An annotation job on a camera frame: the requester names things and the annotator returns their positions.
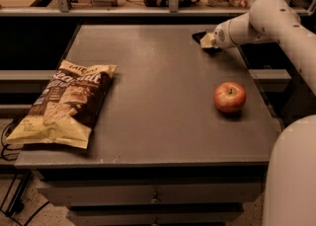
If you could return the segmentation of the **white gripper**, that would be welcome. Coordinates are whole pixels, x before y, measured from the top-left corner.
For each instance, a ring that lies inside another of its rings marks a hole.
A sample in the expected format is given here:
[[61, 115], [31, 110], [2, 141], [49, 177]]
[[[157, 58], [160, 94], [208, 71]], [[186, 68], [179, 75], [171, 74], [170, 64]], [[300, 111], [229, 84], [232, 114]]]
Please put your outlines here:
[[202, 48], [213, 48], [216, 46], [222, 49], [235, 47], [236, 43], [230, 35], [230, 25], [230, 20], [217, 25], [213, 33], [206, 33], [199, 40], [200, 46]]

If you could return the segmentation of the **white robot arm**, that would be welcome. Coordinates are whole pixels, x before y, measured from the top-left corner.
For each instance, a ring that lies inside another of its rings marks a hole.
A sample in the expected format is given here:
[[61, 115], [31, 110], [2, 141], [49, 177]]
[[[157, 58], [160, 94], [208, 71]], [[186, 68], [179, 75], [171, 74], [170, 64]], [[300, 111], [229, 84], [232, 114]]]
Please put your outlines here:
[[[203, 48], [276, 42], [316, 94], [316, 35], [284, 0], [256, 0], [248, 13], [216, 26]], [[316, 115], [278, 137], [267, 173], [262, 226], [316, 226]]]

